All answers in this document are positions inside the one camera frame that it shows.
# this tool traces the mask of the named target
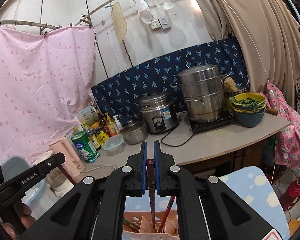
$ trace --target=kitchen counter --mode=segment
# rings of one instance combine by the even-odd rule
[[[179,145],[191,136],[192,130],[188,117],[183,116],[182,119],[180,125],[164,139],[165,143]],[[289,124],[289,121],[280,116],[265,113],[262,122],[253,128],[246,128],[234,123],[196,134],[186,144],[180,147],[170,147],[160,143],[161,150],[162,152],[171,154],[178,165],[196,163],[225,155],[257,143],[274,135]],[[153,158],[154,141],[161,140],[164,135],[165,134],[148,136],[146,139],[148,159]],[[104,151],[101,151],[101,156],[98,157],[94,164],[115,165],[116,167],[124,166],[128,157],[139,153],[140,148],[141,143],[137,145],[125,144],[125,150],[113,156],[107,156]]]

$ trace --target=red thermos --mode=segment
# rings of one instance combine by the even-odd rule
[[[280,204],[283,211],[286,212],[293,208],[293,206],[300,200],[300,177],[290,183],[286,192],[280,198]]]

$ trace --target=black power cord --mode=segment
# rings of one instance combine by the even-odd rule
[[[178,122],[178,125],[177,125],[175,128],[173,128],[171,131],[169,131],[165,136],[162,137],[162,139],[160,140],[162,144],[164,144],[164,145],[166,145],[166,146],[170,146],[170,147],[180,147],[180,146],[186,144],[186,143],[194,136],[194,132],[192,132],[192,135],[191,135],[184,143],[179,144],[179,145],[170,145],[170,144],[167,144],[167,143],[164,143],[164,142],[163,142],[163,139],[166,138],[172,131],[174,131],[174,130],[179,126],[179,124],[181,123],[181,121],[182,121],[181,114],[187,115],[187,114],[186,114],[186,111],[183,111],[183,112],[181,112],[181,113],[179,114],[179,118],[178,118],[178,121],[179,121],[179,122]]]

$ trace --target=blue bowl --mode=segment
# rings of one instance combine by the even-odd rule
[[[255,127],[262,121],[263,116],[265,115],[265,111],[266,109],[263,109],[262,111],[254,114],[244,114],[244,113],[233,111],[233,115],[235,121],[238,124],[251,128],[251,127]]]

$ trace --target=electrical outlet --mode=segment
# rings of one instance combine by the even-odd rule
[[[161,28],[160,23],[158,20],[154,20],[151,24],[150,24],[151,30],[156,30]]]
[[[168,29],[171,28],[171,24],[170,24],[170,22],[167,20],[167,18],[160,17],[158,20],[159,20],[160,25],[161,25],[161,28],[162,28],[163,30],[168,30]]]

